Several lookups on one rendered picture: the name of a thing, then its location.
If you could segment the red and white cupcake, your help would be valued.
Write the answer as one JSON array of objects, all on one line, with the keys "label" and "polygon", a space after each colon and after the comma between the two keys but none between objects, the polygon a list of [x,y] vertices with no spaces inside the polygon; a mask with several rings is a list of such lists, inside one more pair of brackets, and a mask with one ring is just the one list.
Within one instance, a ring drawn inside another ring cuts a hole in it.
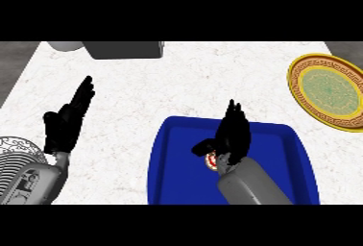
[{"label": "red and white cupcake", "polygon": [[214,152],[211,152],[205,155],[203,162],[205,162],[208,169],[215,171],[217,170],[217,158],[215,158]]}]

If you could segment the pale grey round container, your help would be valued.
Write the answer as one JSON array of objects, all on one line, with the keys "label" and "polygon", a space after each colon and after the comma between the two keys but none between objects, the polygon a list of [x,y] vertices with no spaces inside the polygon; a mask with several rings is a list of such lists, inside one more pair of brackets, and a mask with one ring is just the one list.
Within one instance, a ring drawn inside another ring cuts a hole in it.
[{"label": "pale grey round container", "polygon": [[48,44],[53,49],[60,52],[75,51],[84,47],[84,43],[81,41],[50,41]]}]

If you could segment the dark grey box appliance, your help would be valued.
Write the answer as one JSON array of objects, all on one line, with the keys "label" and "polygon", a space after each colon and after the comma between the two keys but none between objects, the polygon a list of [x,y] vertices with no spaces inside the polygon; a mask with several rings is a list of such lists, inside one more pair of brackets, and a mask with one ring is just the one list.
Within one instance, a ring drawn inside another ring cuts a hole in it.
[{"label": "dark grey box appliance", "polygon": [[159,59],[164,56],[162,41],[84,41],[96,60]]}]

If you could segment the yellow ornate plate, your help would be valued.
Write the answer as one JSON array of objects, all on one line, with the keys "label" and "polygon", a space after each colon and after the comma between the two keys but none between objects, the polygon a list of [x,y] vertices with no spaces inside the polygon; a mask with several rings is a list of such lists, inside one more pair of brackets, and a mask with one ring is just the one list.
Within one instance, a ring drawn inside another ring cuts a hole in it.
[{"label": "yellow ornate plate", "polygon": [[286,80],[308,115],[341,131],[363,133],[363,70],[336,56],[311,53],[292,61]]}]

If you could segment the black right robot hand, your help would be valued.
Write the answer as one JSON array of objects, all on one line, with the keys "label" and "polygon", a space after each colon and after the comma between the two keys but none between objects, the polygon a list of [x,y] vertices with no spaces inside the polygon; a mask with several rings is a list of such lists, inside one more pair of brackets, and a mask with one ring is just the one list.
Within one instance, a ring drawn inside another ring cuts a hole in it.
[{"label": "black right robot hand", "polygon": [[192,148],[192,153],[202,157],[211,152],[215,156],[228,156],[228,165],[236,165],[246,157],[251,145],[249,122],[240,109],[240,103],[230,100],[224,118],[212,138],[206,138]]}]

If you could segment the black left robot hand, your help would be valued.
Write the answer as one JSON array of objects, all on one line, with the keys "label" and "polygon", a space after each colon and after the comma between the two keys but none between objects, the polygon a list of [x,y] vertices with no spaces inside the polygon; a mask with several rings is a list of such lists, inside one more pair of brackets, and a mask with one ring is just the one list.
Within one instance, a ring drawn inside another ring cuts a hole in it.
[{"label": "black left robot hand", "polygon": [[76,88],[71,102],[60,107],[57,112],[47,111],[44,113],[45,154],[69,153],[72,151],[93,95],[91,76],[87,76]]}]

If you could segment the blue tray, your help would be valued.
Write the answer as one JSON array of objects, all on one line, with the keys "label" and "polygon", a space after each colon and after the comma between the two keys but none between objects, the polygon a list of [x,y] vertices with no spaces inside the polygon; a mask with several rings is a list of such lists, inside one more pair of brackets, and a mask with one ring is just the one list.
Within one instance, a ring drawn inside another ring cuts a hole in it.
[{"label": "blue tray", "polygon": [[[147,173],[147,202],[152,205],[224,205],[218,174],[193,146],[214,137],[217,119],[171,116],[155,138]],[[248,156],[258,161],[290,202],[317,205],[318,192],[304,144],[283,124],[252,122]]]}]

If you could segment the white patterned ribbed bowl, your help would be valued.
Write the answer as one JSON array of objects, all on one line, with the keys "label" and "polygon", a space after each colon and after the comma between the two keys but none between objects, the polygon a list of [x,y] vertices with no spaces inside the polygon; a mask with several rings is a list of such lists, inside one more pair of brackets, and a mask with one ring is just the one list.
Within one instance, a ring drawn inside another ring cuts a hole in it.
[{"label": "white patterned ribbed bowl", "polygon": [[31,163],[48,163],[40,147],[22,137],[0,136],[0,197],[20,169]]}]

